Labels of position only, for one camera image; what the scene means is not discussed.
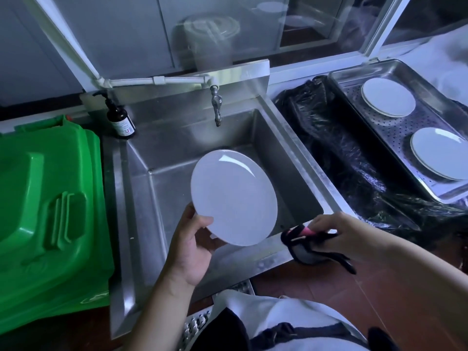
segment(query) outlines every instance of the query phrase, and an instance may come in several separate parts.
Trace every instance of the left hand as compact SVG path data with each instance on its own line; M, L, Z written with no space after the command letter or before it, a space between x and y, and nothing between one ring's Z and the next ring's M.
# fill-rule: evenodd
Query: left hand
M210 238L206 227L213 223L213 217L194 215L195 208L189 203L175 229L164 265L166 273L193 287L208 270L213 251L225 245L220 239Z

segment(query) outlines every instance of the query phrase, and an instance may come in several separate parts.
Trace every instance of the black plastic bag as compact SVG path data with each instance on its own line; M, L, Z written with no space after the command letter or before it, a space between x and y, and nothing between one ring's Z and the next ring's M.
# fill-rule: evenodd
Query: black plastic bag
M383 144L331 91L326 76L283 91L275 104L360 219L423 247L449 233L467 233L468 198L452 205L426 200Z

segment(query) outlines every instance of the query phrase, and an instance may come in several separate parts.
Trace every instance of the clothing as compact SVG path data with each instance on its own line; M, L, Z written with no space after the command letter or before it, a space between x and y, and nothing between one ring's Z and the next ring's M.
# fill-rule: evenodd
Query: clothing
M216 297L210 320L186 350L212 348L273 351L369 349L366 338L348 319L324 304L252 296L231 290Z

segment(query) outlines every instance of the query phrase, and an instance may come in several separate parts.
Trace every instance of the hand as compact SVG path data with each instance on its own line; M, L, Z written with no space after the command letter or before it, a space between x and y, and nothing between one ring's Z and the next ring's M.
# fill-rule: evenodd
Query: hand
M195 208L189 203L175 229L164 265L165 273L193 287L205 275L213 251L225 244L210 238L206 227L213 223L213 217L194 215Z
M309 229L315 232L336 229L339 236L313 249L339 252L357 261L382 262L385 250L400 239L343 212L321 214L312 220Z

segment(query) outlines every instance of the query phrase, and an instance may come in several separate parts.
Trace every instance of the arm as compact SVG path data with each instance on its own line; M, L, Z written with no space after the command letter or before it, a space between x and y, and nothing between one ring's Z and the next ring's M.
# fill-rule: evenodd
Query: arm
M425 296L443 323L468 344L468 276L463 272L407 240L342 212L320 215L309 228L336 229L340 235L326 241L320 251L336 251L393 269L414 292Z
M195 286L205 275L212 251L223 245L205 229L212 217L195 214L190 204L172 237L166 263L124 350L173 351L182 334Z

